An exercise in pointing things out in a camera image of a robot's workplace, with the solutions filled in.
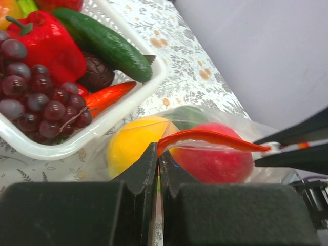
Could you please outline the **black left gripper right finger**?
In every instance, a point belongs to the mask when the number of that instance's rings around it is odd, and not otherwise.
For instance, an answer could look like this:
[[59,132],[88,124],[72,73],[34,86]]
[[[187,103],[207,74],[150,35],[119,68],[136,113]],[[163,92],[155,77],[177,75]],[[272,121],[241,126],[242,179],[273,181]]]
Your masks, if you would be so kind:
[[164,245],[320,245],[290,185],[204,184],[169,153],[159,168]]

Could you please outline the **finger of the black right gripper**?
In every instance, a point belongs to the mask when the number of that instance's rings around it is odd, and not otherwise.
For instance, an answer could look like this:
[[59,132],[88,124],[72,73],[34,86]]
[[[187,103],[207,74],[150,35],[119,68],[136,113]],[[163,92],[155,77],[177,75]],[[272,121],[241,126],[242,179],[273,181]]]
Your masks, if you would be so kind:
[[305,121],[255,141],[261,145],[267,142],[278,142],[292,145],[327,139],[327,108],[314,114]]
[[267,151],[255,161],[256,167],[294,168],[327,175],[327,144],[283,151],[279,143],[265,143]]

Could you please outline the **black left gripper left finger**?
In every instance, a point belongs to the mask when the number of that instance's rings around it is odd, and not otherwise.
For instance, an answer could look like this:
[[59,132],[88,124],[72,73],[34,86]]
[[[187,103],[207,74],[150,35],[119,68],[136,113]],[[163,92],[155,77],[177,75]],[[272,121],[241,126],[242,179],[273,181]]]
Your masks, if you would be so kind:
[[1,195],[1,245],[148,245],[155,143],[112,181],[19,182]]

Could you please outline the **red apple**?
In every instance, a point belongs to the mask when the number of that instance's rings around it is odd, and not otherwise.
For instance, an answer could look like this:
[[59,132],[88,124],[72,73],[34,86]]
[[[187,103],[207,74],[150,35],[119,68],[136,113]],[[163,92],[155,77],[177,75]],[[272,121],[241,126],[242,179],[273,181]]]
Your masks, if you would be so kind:
[[224,150],[204,140],[182,142],[170,149],[175,162],[203,183],[243,183],[254,168],[250,152]]

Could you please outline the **clear zip top bag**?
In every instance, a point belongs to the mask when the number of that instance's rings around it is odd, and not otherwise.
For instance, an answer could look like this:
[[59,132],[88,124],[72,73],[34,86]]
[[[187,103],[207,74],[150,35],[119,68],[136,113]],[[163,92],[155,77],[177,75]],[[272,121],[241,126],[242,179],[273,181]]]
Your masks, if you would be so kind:
[[[265,151],[265,147],[258,146],[254,144],[254,142],[264,136],[274,133],[274,129],[271,127],[241,116],[205,106],[194,107],[199,108],[208,117],[209,121],[189,130],[178,130],[171,135],[161,138],[158,142],[153,142],[157,145],[154,151],[156,157],[161,157],[165,153],[171,155],[171,148],[178,147],[182,142],[191,139],[192,143],[195,143],[196,140],[204,140],[210,144],[210,147],[218,145],[220,147],[226,146],[224,150],[233,149],[236,151],[250,152],[253,156],[254,163]],[[172,110],[167,110],[151,116],[163,117],[165,113],[169,113]],[[109,176],[106,153],[107,145],[116,132],[103,139],[92,153],[87,164],[87,177],[90,180],[112,180]],[[254,164],[253,172],[245,182],[288,183],[294,174],[295,171],[290,168],[260,168],[256,167]]]

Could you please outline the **yellow lemon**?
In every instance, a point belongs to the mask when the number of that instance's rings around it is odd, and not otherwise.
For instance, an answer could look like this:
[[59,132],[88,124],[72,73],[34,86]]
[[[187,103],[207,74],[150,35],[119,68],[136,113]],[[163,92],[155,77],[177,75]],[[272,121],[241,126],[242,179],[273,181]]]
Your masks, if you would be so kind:
[[111,179],[140,159],[149,144],[178,131],[168,119],[159,116],[138,118],[124,125],[107,145],[107,164]]

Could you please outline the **green bell pepper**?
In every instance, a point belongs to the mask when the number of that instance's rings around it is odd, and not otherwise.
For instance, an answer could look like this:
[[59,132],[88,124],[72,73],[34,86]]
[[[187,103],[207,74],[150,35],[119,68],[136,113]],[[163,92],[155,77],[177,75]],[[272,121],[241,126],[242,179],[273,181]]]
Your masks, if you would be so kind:
[[208,117],[194,106],[177,107],[169,113],[165,113],[163,117],[169,119],[181,131],[192,129],[209,121]]

